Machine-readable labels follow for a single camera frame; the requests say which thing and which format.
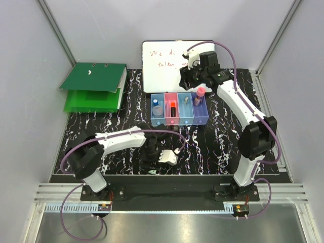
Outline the small clear glue bottle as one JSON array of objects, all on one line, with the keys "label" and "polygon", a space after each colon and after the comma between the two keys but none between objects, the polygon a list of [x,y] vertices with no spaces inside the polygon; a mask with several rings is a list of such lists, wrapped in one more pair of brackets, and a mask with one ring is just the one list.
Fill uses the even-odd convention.
[{"label": "small clear glue bottle", "polygon": [[164,108],[159,105],[157,99],[153,99],[152,114],[154,115],[154,117],[161,117],[164,114]]}]

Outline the pink eraser stick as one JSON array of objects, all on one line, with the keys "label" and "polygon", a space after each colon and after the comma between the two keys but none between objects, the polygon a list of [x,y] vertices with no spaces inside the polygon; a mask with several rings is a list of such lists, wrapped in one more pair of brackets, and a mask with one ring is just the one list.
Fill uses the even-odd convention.
[{"label": "pink eraser stick", "polygon": [[171,110],[170,110],[170,104],[166,104],[166,118],[170,117]]}]

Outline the orange black marker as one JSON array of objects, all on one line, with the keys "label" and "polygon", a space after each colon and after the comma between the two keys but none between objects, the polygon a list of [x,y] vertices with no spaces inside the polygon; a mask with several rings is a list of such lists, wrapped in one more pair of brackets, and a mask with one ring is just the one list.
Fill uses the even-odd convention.
[{"label": "orange black marker", "polygon": [[176,103],[171,102],[170,104],[170,116],[171,117],[176,117],[177,116],[177,109],[176,109]]}]

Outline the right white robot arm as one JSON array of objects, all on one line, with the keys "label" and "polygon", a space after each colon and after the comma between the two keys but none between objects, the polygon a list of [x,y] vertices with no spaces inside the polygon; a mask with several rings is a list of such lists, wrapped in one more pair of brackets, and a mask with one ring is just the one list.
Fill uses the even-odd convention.
[{"label": "right white robot arm", "polygon": [[228,105],[242,127],[237,144],[241,157],[233,176],[236,184],[230,187],[231,197],[242,200],[248,195],[246,186],[253,183],[260,161],[274,147],[277,121],[251,103],[233,74],[221,69],[216,52],[184,51],[182,56],[188,64],[180,68],[179,86],[189,90],[204,84]]}]

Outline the light blue bin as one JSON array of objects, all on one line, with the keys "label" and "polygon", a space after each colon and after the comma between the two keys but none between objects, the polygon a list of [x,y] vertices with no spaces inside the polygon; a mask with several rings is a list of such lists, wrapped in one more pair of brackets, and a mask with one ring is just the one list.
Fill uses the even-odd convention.
[{"label": "light blue bin", "polygon": [[[184,105],[184,99],[189,97],[187,105]],[[179,125],[180,126],[190,126],[193,123],[193,107],[191,93],[178,93],[178,103],[179,103]]]},{"label": "light blue bin", "polygon": [[[157,99],[159,102],[159,105],[161,105],[164,108],[164,114],[161,117],[154,117],[152,114],[152,107],[153,107],[153,99]],[[150,120],[153,127],[157,127],[161,124],[166,124],[166,118],[165,118],[165,103],[164,103],[164,94],[151,94],[150,96]]]}]

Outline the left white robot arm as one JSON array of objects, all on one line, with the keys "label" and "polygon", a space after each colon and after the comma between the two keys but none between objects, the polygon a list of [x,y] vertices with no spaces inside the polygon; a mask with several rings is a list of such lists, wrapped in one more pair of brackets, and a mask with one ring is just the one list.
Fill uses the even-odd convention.
[{"label": "left white robot arm", "polygon": [[160,141],[167,135],[165,131],[164,125],[153,129],[147,124],[138,124],[112,133],[82,133],[77,144],[68,148],[61,160],[60,169],[63,173],[82,180],[97,200],[105,200],[109,196],[108,182],[98,169],[103,157],[124,149],[140,148],[140,161],[145,164],[160,166],[177,163],[174,151],[160,145]]}]

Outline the pink bin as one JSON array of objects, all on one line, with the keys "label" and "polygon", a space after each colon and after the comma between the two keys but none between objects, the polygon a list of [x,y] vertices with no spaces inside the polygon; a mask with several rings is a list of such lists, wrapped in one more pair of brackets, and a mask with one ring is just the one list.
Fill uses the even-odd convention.
[{"label": "pink bin", "polygon": [[[176,103],[177,109],[177,116],[176,117],[168,117],[166,118],[166,104],[171,102]],[[179,103],[178,103],[178,94],[177,93],[164,93],[164,103],[165,103],[165,118],[166,118],[166,125],[179,125],[180,117],[179,117]]]}]

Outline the purple bin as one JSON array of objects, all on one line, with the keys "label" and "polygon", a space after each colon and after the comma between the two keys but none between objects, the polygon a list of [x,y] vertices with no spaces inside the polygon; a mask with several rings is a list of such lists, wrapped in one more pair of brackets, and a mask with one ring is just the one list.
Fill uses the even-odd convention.
[{"label": "purple bin", "polygon": [[192,97],[192,107],[193,107],[193,125],[205,125],[209,119],[208,108],[206,104],[205,97],[202,97],[199,105],[195,105],[194,101],[196,98],[196,93],[191,93]]}]

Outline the pink transparent stapler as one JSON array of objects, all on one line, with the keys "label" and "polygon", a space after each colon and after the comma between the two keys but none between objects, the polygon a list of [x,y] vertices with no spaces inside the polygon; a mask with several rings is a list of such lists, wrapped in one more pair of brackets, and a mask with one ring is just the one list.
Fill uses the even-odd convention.
[{"label": "pink transparent stapler", "polygon": [[205,92],[206,92],[206,90],[203,87],[199,87],[197,89],[196,95],[195,95],[195,99],[193,101],[193,105],[195,105],[195,106],[199,106],[200,105],[203,97],[205,96]]}]

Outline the white dry-erase board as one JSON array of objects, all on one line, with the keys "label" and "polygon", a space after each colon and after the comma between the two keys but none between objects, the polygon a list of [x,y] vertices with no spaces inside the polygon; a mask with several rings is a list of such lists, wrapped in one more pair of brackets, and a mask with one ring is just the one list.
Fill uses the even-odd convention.
[{"label": "white dry-erase board", "polygon": [[180,68],[188,61],[183,52],[198,40],[157,40],[142,43],[142,78],[146,93],[183,93],[179,86]]}]

